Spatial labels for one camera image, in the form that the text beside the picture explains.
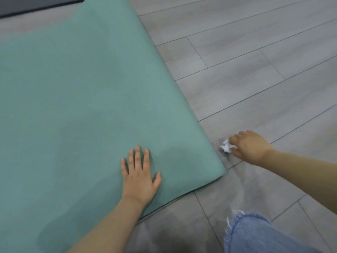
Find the teal mat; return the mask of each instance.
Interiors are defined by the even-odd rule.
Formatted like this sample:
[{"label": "teal mat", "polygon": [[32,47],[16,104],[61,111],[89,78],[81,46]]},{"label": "teal mat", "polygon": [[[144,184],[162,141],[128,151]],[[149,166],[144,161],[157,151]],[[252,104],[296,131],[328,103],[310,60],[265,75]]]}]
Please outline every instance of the teal mat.
[{"label": "teal mat", "polygon": [[143,215],[225,169],[127,0],[0,44],[0,252],[65,252],[120,200],[139,144],[163,183]]}]

